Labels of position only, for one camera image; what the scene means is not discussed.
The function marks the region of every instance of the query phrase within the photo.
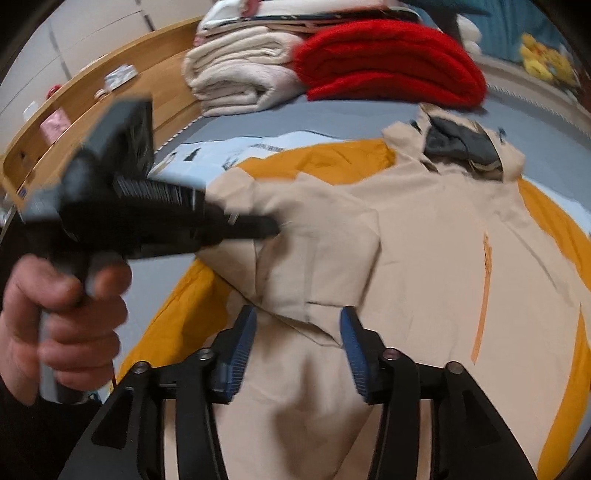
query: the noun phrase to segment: black plastic handle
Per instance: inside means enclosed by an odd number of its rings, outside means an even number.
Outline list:
[[[121,256],[114,252],[106,252],[90,255],[87,252],[68,252],[55,255],[51,263],[59,272],[73,275],[82,282],[87,296],[93,294],[93,279],[96,273],[108,265],[121,261]],[[48,338],[46,319],[51,312],[43,311],[41,314],[40,339]],[[53,370],[47,365],[41,365],[40,394],[42,398],[55,403],[74,405],[83,403],[88,398],[88,393],[65,387],[56,381]]]

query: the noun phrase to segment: yellow stuffed toy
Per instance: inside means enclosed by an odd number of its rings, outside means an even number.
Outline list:
[[[529,33],[524,33],[521,41],[519,53],[527,73],[544,82],[578,86],[576,74],[564,55],[536,41]]]

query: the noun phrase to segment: beige towel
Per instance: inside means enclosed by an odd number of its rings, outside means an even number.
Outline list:
[[[203,70],[227,60],[283,65],[292,61],[293,49],[303,42],[298,35],[263,26],[238,30],[189,51],[183,62],[183,77],[192,86]]]
[[[229,60],[213,65],[191,83],[203,116],[266,110],[305,91],[296,73],[279,65]]]

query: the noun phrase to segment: pink box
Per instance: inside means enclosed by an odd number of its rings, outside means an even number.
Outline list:
[[[58,108],[41,124],[41,133],[47,143],[53,145],[71,126],[72,122],[70,122],[63,108]]]

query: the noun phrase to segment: orange zipper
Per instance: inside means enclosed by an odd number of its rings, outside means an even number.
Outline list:
[[[478,321],[478,331],[474,339],[474,347],[470,359],[476,365],[480,346],[482,344],[482,335],[484,334],[484,324],[486,322],[486,310],[488,309],[488,297],[491,292],[491,272],[492,272],[492,248],[488,241],[488,234],[484,234],[484,290],[482,292],[482,306],[480,307],[480,320]]]

